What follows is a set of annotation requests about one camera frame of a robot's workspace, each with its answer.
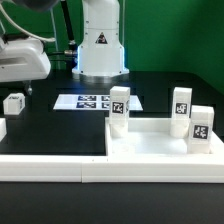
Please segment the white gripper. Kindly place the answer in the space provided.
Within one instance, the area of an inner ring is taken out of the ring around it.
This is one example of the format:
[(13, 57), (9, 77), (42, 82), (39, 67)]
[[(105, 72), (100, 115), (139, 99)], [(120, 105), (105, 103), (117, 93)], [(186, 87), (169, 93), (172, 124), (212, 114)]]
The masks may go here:
[(31, 96), (31, 80), (45, 79), (50, 69), (50, 61), (40, 40), (5, 41), (0, 37), (0, 82), (24, 81), (25, 92)]

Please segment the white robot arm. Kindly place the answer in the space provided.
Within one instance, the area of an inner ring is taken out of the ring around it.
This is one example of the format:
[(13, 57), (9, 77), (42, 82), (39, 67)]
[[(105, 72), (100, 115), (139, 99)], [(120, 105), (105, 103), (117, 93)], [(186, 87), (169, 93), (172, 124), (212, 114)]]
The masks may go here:
[[(42, 12), (61, 1), (0, 0), (0, 12), (4, 10), (4, 2)], [(77, 65), (72, 73), (106, 80), (127, 74), (129, 69), (125, 67), (125, 51), (119, 41), (118, 0), (82, 0), (82, 5), (84, 37), (77, 48)], [(0, 34), (0, 83), (47, 78), (51, 70), (51, 63), (44, 50), (47, 41), (28, 31), (14, 39)]]

